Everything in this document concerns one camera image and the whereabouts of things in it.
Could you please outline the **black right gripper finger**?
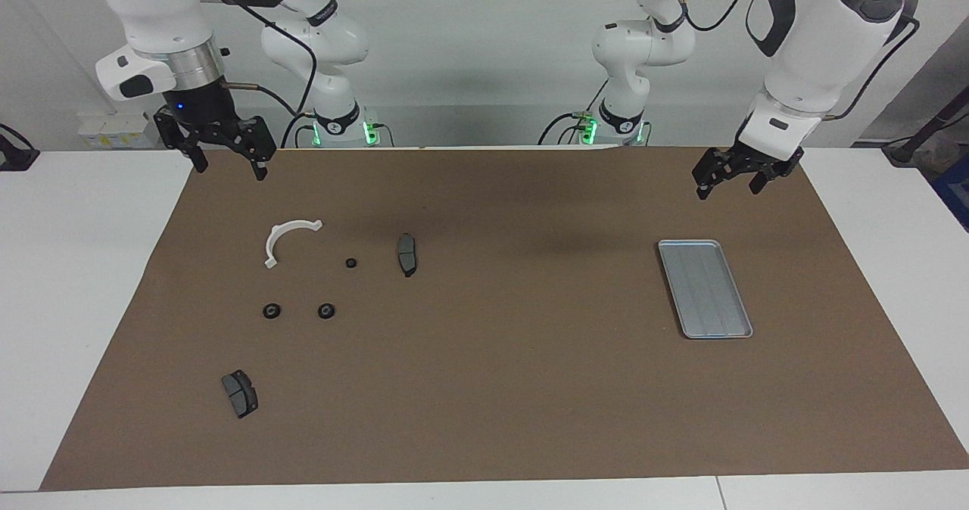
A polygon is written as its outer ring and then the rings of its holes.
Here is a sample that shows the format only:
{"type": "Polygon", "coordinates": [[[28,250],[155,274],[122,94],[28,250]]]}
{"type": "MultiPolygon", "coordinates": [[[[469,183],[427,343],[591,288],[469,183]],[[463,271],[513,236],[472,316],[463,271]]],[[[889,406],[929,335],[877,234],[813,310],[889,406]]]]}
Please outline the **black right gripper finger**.
{"type": "Polygon", "coordinates": [[[269,175],[266,165],[276,154],[277,147],[262,117],[236,121],[233,151],[249,162],[256,180],[262,182],[269,175]]]}
{"type": "Polygon", "coordinates": [[[188,135],[185,135],[179,121],[171,113],[155,113],[154,123],[159,132],[160,141],[167,149],[173,149],[187,157],[197,173],[207,171],[207,156],[198,145],[200,140],[196,130],[190,129],[188,135]]]}

